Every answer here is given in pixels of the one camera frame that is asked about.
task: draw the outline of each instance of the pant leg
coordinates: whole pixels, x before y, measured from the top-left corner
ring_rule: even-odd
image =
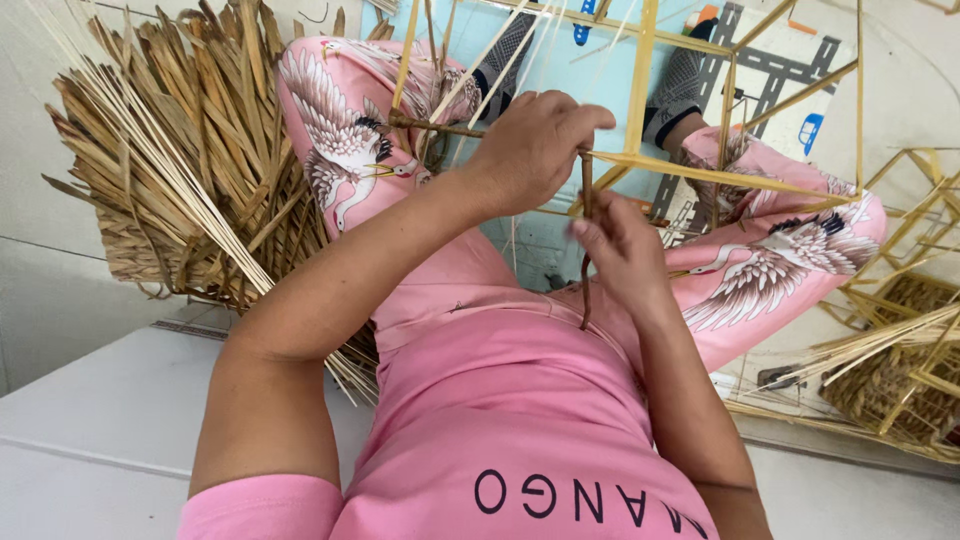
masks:
[[[704,128],[684,141],[683,163],[715,169],[718,128]],[[763,176],[806,189],[852,195],[853,186],[737,133],[730,138],[728,171]],[[689,181],[711,211],[713,184]],[[666,250],[674,296],[708,371],[750,350],[800,313],[816,305],[872,258],[886,231],[879,199],[864,191],[859,202],[797,213],[815,197],[782,191],[720,186],[722,227]],[[578,285],[554,299],[582,309]],[[613,336],[630,358],[639,342],[626,311],[603,286],[591,282],[591,319]]]
[[[448,61],[435,90],[429,51],[419,42],[415,47],[400,109],[425,119],[464,68]],[[278,67],[287,132],[334,238],[429,181],[417,153],[425,134],[386,125],[401,50],[390,41],[308,37],[294,41]],[[479,101],[470,79],[439,121],[467,119]],[[549,310],[542,297],[519,287],[499,252],[472,229],[414,270],[372,314],[377,348],[395,350],[451,320],[504,305]]]

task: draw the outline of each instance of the person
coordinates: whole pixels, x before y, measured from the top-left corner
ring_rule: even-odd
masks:
[[[485,79],[517,42],[494,47]],[[490,87],[474,74],[457,89],[464,70],[448,61],[433,91],[424,47],[401,111],[426,118],[447,96],[440,122],[471,117]],[[719,205],[720,227],[664,252],[635,206],[596,193],[592,218],[571,225],[597,270],[581,331],[580,285],[519,287],[477,226],[549,201],[612,114],[559,91],[514,96],[508,80],[476,152],[431,179],[418,154],[430,135],[385,126],[399,51],[311,37],[280,61],[287,130],[336,240],[224,345],[180,538],[771,538],[708,372],[876,252],[879,200],[801,213],[818,199],[729,185],[714,197],[695,185],[705,206]],[[644,140],[716,168],[718,130],[693,103],[701,60],[671,57]],[[852,193],[752,136],[734,130],[730,145],[728,170]],[[342,494],[324,358],[368,319],[380,401]]]

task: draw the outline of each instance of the right hand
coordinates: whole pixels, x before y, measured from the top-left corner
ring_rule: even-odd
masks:
[[[571,230],[600,282],[635,321],[676,305],[660,234],[635,205],[612,191],[594,191],[592,218],[574,221]]]
[[[578,149],[593,148],[594,130],[615,126],[609,110],[579,105],[558,90],[524,92],[457,171],[463,198],[487,219],[534,209],[570,178]]]

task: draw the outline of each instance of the left hand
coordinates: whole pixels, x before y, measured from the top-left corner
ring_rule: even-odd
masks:
[[[491,219],[548,202],[570,177],[578,150],[593,148],[593,131],[614,127],[609,110],[558,90],[520,94],[457,171],[465,203]]]

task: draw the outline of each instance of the sock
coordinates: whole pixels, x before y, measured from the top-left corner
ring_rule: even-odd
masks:
[[[705,20],[690,32],[690,37],[707,41],[716,18]],[[693,112],[703,113],[697,107],[700,97],[700,63],[706,54],[678,47],[670,56],[663,78],[647,99],[643,114],[643,140],[663,148],[663,140],[678,122]]]
[[[523,41],[523,37],[526,36],[527,31],[533,26],[534,20],[536,20],[536,17],[530,13],[520,13],[517,15],[514,22],[510,23],[507,31],[503,33],[503,36],[501,36],[493,46],[493,49],[491,49],[483,61],[480,62],[480,66],[473,71],[473,79],[476,81],[477,86],[479,86],[484,98],[486,98],[490,92],[490,86],[496,81],[497,77],[500,76],[500,73],[503,72],[507,61],[514,55],[517,47],[520,46],[520,42]],[[516,94],[516,74],[520,71],[523,57],[526,56],[527,50],[530,48],[532,42],[533,36],[530,36],[530,39],[527,39],[527,42],[523,45],[519,56],[516,57],[514,64],[511,65],[510,70],[507,71],[507,75],[503,78],[503,82],[500,83],[500,87],[493,93],[490,102],[487,103],[483,112],[480,113],[481,120],[493,122],[493,120],[496,120],[510,105],[510,100],[513,99]]]

